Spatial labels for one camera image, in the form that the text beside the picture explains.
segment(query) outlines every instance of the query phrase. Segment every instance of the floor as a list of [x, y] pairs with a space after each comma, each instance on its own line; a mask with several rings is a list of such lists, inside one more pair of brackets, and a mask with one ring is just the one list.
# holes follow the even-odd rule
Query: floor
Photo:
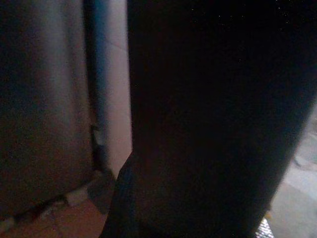
[[271, 205], [275, 238], [317, 238], [317, 107]]
[[1, 234], [0, 238], [98, 238], [106, 221], [90, 200], [54, 209], [33, 222]]

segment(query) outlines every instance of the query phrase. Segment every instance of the tiled floor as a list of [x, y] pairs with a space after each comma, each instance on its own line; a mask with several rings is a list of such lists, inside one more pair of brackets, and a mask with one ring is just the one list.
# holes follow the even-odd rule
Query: tiled floor
[[90, 200], [52, 211], [32, 223], [19, 224], [0, 238], [98, 238], [106, 221]]

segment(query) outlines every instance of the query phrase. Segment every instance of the concrete floor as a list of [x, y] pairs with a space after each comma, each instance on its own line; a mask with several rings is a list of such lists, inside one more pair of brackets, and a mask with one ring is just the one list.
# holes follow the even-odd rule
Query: concrete floor
[[273, 201], [275, 238], [317, 238], [317, 107]]

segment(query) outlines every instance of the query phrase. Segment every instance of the white wall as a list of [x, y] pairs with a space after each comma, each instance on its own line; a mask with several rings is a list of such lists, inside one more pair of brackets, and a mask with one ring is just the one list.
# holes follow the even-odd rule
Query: white wall
[[117, 177], [132, 151], [126, 0], [106, 0], [106, 151]]

